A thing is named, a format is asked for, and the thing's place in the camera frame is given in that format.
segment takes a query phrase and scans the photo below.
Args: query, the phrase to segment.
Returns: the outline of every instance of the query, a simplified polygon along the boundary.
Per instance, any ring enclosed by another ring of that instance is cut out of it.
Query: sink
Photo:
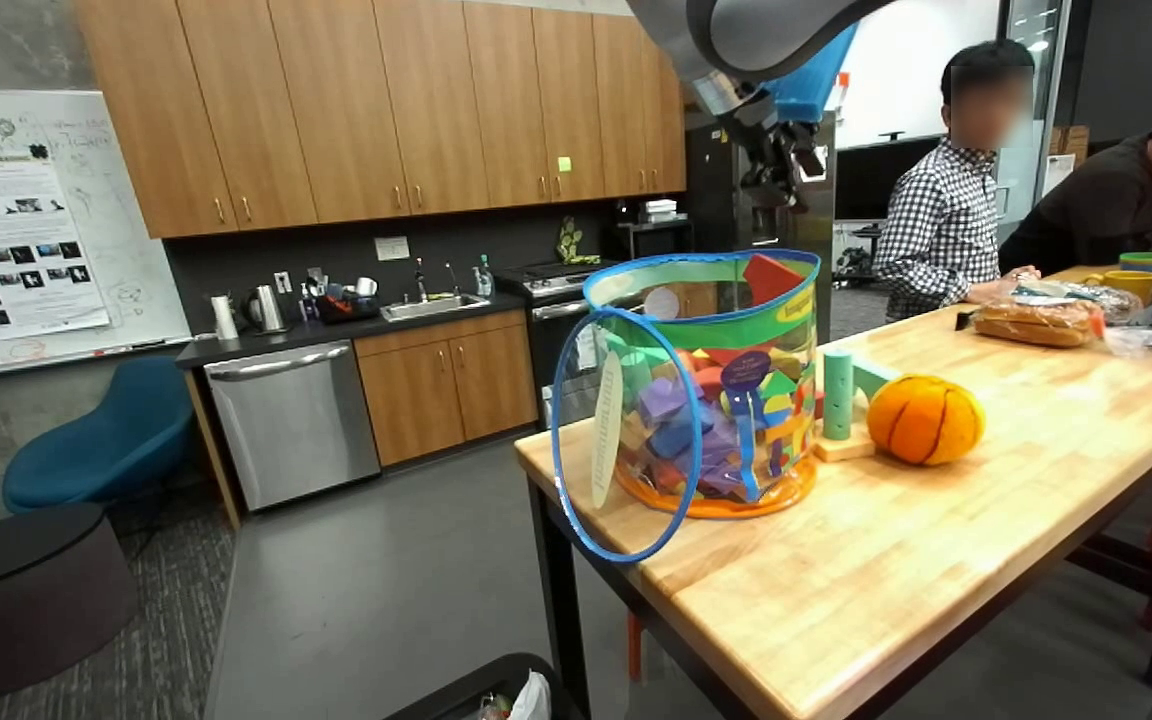
[[[388,326],[422,320],[422,318],[447,318],[467,307],[486,307],[486,296],[459,296],[459,292],[431,292],[422,305],[385,305],[381,318]]]

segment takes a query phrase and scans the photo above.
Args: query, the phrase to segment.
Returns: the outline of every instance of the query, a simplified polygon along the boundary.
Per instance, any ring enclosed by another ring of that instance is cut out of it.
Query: dishwasher
[[[351,346],[203,364],[246,511],[381,472]]]

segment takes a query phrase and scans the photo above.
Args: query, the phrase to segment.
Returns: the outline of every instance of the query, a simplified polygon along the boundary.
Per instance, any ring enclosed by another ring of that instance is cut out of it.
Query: paper on wall
[[[100,326],[106,307],[55,172],[44,162],[0,162],[0,337]]]

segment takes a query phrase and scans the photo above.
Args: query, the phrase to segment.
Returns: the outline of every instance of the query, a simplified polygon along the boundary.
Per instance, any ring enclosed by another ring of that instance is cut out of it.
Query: man
[[[958,48],[938,71],[938,118],[948,120],[948,136],[901,178],[888,219],[874,244],[874,277],[888,285],[888,318],[914,318],[956,300],[1001,300],[1017,285],[1001,281],[1001,237],[996,237],[996,150],[986,134],[970,136],[981,118],[1017,118],[1025,136],[1025,101],[958,111],[964,101],[953,101],[953,87],[968,87],[953,82],[953,67],[1025,67],[1017,85],[1032,82],[1029,48],[1003,44],[970,44]]]
[[[1057,184],[1007,237],[1001,263],[1058,273],[1152,247],[1152,134],[1112,146]]]

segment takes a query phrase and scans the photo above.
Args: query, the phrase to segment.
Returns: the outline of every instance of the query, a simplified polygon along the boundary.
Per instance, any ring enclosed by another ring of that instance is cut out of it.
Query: electrical outlet
[[[377,237],[377,259],[392,263],[392,259],[409,259],[409,237]]]

